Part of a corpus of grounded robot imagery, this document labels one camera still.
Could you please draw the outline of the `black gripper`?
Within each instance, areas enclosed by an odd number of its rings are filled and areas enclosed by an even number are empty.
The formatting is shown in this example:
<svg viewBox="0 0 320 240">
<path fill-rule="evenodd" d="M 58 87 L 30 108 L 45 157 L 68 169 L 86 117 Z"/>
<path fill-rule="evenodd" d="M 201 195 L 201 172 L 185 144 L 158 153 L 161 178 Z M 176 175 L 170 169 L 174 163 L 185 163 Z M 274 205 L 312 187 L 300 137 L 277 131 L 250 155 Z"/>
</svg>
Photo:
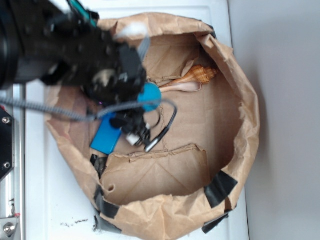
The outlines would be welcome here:
<svg viewBox="0 0 320 240">
<path fill-rule="evenodd" d="M 146 105 L 136 106 L 143 102 L 147 93 L 147 73 L 142 65 L 138 51 L 124 43 L 117 49 L 118 65 L 116 69 L 105 69 L 97 73 L 85 93 L 103 106 L 132 103 L 134 106 L 116 110 L 103 117 L 103 130 L 110 129 L 126 135 L 133 146 L 149 144 L 150 127 L 144 120 L 148 111 Z"/>
</svg>

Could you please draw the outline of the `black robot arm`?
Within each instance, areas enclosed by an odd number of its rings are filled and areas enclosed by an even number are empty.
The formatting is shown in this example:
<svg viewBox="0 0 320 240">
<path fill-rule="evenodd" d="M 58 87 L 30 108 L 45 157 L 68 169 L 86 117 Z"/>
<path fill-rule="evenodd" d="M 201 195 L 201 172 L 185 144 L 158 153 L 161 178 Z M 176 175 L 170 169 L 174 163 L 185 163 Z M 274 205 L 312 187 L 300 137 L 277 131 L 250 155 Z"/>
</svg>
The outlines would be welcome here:
<svg viewBox="0 0 320 240">
<path fill-rule="evenodd" d="M 98 27 L 79 1 L 62 12 L 48 0 L 0 3 L 0 88 L 40 80 L 79 87 L 107 107 L 137 101 L 147 82 L 141 54 Z"/>
</svg>

